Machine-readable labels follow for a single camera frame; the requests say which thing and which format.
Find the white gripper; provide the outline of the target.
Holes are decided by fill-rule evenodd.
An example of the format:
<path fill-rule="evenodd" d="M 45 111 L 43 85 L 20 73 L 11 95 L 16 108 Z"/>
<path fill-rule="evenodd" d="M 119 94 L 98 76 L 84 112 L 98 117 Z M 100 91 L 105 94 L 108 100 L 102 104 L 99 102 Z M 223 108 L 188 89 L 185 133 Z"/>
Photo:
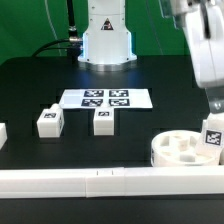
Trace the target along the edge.
<path fill-rule="evenodd" d="M 191 54 L 196 83 L 206 88 L 212 114 L 224 113 L 224 0 L 206 4 L 210 37 L 200 6 L 185 15 L 184 34 Z"/>

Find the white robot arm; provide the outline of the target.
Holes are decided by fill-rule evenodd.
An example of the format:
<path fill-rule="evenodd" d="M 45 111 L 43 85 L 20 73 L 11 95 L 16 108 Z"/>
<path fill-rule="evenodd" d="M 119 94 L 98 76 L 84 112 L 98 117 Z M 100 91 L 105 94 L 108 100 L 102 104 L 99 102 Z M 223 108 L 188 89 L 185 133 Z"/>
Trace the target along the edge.
<path fill-rule="evenodd" d="M 184 32 L 197 85 L 210 112 L 224 113 L 224 0 L 158 0 L 161 14 Z M 88 0 L 79 63 L 96 71 L 121 70 L 136 61 L 125 24 L 125 0 Z"/>

